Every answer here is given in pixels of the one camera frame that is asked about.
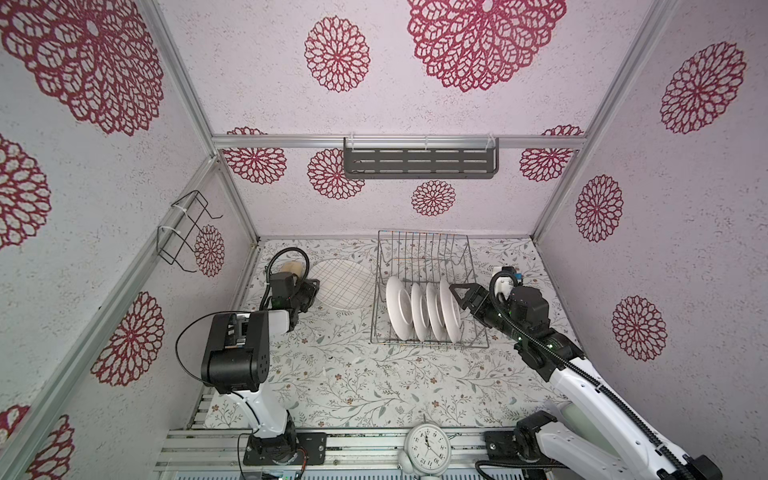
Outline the white plate green red rim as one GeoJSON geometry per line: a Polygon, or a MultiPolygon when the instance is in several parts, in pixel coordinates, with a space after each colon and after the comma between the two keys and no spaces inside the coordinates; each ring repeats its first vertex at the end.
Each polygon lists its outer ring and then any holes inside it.
{"type": "Polygon", "coordinates": [[[390,324],[399,340],[413,340],[415,329],[411,311],[411,297],[405,284],[390,276],[386,282],[386,307],[390,324]]]}

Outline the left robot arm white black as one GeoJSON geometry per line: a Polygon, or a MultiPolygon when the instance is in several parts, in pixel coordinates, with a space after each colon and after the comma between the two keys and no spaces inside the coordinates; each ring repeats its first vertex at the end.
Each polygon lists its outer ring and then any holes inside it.
{"type": "Polygon", "coordinates": [[[271,343],[293,332],[299,315],[309,311],[320,290],[320,281],[308,277],[309,255],[297,246],[279,250],[268,262],[264,295],[255,311],[223,310],[205,314],[184,327],[174,342],[179,366],[192,379],[213,388],[241,411],[247,424],[245,465],[302,467],[310,455],[296,431],[289,410],[274,393],[268,378],[271,343]],[[208,337],[200,372],[185,366],[180,340],[190,327],[209,319],[208,337]]]}

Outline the metal base rail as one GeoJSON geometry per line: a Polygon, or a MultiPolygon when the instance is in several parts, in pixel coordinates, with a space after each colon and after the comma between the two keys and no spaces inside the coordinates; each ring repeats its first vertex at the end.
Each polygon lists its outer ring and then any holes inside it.
{"type": "MultiPolygon", "coordinates": [[[[329,428],[324,432],[325,460],[308,467],[309,474],[332,470],[387,470],[398,466],[397,452],[411,431],[405,428],[329,428]]],[[[486,428],[445,427],[452,447],[450,467],[474,468],[488,457],[486,428]]],[[[255,472],[242,463],[247,452],[244,430],[172,430],[164,440],[152,471],[163,478],[179,472],[255,472]]]]}

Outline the dark grey wall shelf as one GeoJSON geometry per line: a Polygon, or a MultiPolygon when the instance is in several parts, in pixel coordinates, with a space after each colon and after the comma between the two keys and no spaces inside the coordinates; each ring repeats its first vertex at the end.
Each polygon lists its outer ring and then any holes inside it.
{"type": "Polygon", "coordinates": [[[355,146],[344,139],[342,166],[355,180],[486,180],[499,170],[498,139],[456,147],[355,146]]]}

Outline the cream plate blue grid lines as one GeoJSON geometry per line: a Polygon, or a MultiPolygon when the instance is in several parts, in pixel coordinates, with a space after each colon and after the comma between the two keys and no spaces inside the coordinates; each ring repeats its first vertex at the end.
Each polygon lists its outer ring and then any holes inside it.
{"type": "Polygon", "coordinates": [[[320,282],[317,299],[327,307],[352,311],[366,308],[374,300],[375,277],[359,263],[324,260],[311,267],[309,277],[320,282]]]}

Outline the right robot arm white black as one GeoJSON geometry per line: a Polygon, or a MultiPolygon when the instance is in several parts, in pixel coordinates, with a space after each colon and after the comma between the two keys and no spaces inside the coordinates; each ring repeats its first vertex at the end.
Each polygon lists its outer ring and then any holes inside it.
{"type": "Polygon", "coordinates": [[[570,470],[584,479],[720,479],[707,456],[692,457],[652,428],[604,381],[584,352],[550,325],[549,304],[537,288],[526,286],[511,266],[496,272],[489,285],[442,281],[442,305],[463,309],[481,325],[514,340],[523,362],[575,406],[605,439],[600,445],[573,431],[554,414],[537,411],[510,431],[509,439],[488,448],[475,469],[519,469],[527,479],[553,470],[570,470]]]}

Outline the white analog clock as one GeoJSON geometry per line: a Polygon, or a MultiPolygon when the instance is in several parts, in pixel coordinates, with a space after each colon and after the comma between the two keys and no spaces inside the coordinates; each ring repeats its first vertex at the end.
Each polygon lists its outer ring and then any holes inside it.
{"type": "Polygon", "coordinates": [[[407,433],[397,453],[398,468],[419,479],[441,479],[449,469],[452,451],[448,434],[437,424],[424,421],[407,433]]]}

